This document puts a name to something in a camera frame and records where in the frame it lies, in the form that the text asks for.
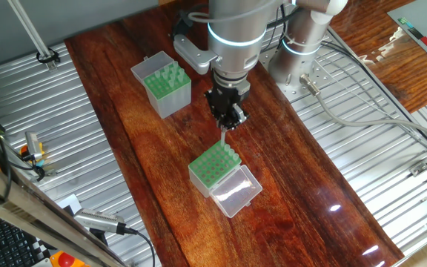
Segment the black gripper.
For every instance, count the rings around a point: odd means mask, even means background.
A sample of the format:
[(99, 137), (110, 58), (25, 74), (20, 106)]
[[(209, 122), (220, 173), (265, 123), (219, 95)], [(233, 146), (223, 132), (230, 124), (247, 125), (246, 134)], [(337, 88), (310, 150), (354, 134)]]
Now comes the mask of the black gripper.
[(237, 84), (221, 85), (215, 81), (213, 87), (205, 92), (211, 113), (217, 121), (217, 127), (230, 130), (232, 119), (233, 128), (244, 123), (250, 115), (241, 108), (250, 93), (251, 84), (244, 80)]

